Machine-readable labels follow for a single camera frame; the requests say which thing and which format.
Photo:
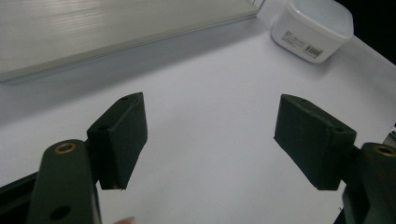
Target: mounting hole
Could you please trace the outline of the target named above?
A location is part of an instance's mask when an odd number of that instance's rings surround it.
[[[387,157],[396,157],[396,152],[391,149],[391,148],[387,148],[387,147],[376,147],[375,148],[376,152],[387,156]]]
[[[49,219],[50,219],[51,221],[61,220],[61,219],[63,219],[64,217],[67,217],[67,215],[69,215],[70,210],[71,210],[70,207],[67,206],[67,205],[60,206],[60,207],[54,209],[54,210],[50,213]]]
[[[100,126],[100,127],[98,128],[98,130],[101,131],[101,132],[107,131],[107,129],[108,129],[108,126],[107,126],[107,125],[102,125],[102,126]]]
[[[69,152],[73,151],[74,149],[76,149],[76,144],[63,143],[55,148],[55,153],[62,155],[62,154],[69,153]]]

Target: white table surface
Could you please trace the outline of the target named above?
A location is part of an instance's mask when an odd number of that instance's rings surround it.
[[[303,97],[382,142],[396,121],[396,68],[354,38],[325,63],[278,46],[284,0],[233,22],[0,84],[0,186],[43,151],[142,91],[148,142],[127,190],[101,191],[104,223],[333,223],[338,191],[317,191],[273,139],[280,94]]]

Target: wooden board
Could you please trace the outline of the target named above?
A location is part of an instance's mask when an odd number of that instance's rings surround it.
[[[249,0],[3,0],[0,81],[258,11]]]

